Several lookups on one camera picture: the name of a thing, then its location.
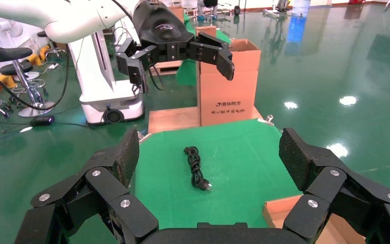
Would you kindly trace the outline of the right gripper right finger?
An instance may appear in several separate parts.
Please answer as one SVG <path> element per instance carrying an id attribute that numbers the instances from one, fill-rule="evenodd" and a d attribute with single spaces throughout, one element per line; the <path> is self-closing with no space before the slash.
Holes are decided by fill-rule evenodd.
<path id="1" fill-rule="evenodd" d="M 331 150 L 306 143 L 292 128 L 282 131 L 279 157 L 302 192 L 285 230 L 314 243 L 337 215 L 365 243 L 390 243 L 390 188 L 352 171 Z"/>

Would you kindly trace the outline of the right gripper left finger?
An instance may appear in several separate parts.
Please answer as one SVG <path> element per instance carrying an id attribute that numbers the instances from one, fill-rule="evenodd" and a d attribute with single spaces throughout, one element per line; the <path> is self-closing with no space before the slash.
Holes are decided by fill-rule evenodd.
<path id="1" fill-rule="evenodd" d="M 129 129 L 84 167 L 36 194 L 16 243 L 68 243 L 83 223 L 99 216 L 119 243 L 142 243 L 159 229 L 157 218 L 132 194 L 139 134 Z"/>

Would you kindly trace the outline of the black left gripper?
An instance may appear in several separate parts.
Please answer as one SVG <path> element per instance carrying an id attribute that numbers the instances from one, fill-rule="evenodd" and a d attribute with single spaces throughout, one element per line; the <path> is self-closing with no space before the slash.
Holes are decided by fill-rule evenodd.
<path id="1" fill-rule="evenodd" d="M 229 43 L 204 32 L 190 33 L 184 23 L 162 2 L 138 3 L 133 24 L 141 46 L 127 38 L 116 51 L 118 71 L 134 85 L 145 85 L 145 72 L 156 63 L 192 59 L 214 65 L 228 81 L 235 65 Z"/>

